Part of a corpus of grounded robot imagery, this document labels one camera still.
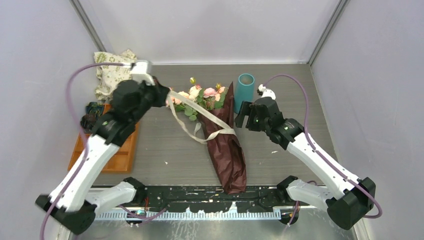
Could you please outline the dark red wrapping paper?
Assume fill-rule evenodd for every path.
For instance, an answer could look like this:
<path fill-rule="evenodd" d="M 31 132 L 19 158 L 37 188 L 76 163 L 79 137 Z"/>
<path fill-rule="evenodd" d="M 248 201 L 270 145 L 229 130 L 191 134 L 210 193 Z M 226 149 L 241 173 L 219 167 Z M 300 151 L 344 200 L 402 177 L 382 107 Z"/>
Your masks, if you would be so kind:
<path fill-rule="evenodd" d="M 202 107 L 234 127 L 234 86 L 225 87 L 218 101 L 205 98 L 199 104 Z M 218 134 L 206 142 L 207 149 L 219 182 L 226 194 L 242 193 L 247 186 L 246 161 L 241 144 L 234 134 Z"/>

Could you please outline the pink flower bouquet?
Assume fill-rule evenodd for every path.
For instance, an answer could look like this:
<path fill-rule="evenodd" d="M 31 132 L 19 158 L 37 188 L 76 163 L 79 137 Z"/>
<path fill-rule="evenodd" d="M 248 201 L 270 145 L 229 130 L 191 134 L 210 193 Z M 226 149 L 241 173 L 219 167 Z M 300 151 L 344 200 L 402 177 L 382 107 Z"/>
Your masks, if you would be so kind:
<path fill-rule="evenodd" d="M 224 106 L 225 98 L 228 92 L 228 88 L 217 83 L 215 87 L 202 87 L 196 82 L 194 77 L 190 78 L 192 87 L 188 91 L 180 91 L 178 94 L 182 95 L 186 99 L 192 100 L 202 108 L 208 111 L 222 109 Z M 183 112 L 190 121 L 197 120 L 198 112 L 184 103 L 182 100 L 177 99 L 173 96 L 170 97 L 173 109 L 176 112 Z"/>

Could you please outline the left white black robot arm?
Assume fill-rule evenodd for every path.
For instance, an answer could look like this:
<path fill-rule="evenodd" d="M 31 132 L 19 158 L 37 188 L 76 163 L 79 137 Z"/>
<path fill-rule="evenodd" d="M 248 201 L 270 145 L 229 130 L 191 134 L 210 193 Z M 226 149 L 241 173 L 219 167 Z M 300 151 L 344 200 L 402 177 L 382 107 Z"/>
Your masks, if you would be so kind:
<path fill-rule="evenodd" d="M 84 233 L 95 217 L 115 207 L 131 203 L 141 206 L 147 197 L 146 187 L 133 177 L 88 197 L 90 188 L 108 161 L 136 130 L 136 125 L 152 107 L 166 105 L 170 88 L 156 78 L 152 83 L 125 80 L 112 93 L 107 112 L 82 136 L 84 149 L 63 179 L 49 195 L 41 194 L 35 203 L 74 235 Z"/>

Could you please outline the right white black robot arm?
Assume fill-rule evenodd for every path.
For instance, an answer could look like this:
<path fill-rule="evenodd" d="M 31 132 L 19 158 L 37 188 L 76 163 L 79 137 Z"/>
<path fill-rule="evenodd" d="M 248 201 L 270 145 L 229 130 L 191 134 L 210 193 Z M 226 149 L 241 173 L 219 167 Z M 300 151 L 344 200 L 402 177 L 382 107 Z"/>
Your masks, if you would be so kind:
<path fill-rule="evenodd" d="M 288 206 L 299 201 L 314 206 L 327 212 L 344 230 L 351 229 L 374 207 L 374 181 L 369 177 L 361 179 L 341 166 L 297 120 L 285 118 L 271 97 L 243 101 L 234 122 L 238 128 L 245 126 L 250 131 L 266 133 L 273 143 L 301 160 L 325 185 L 316 186 L 290 175 L 277 185 L 281 204 Z"/>

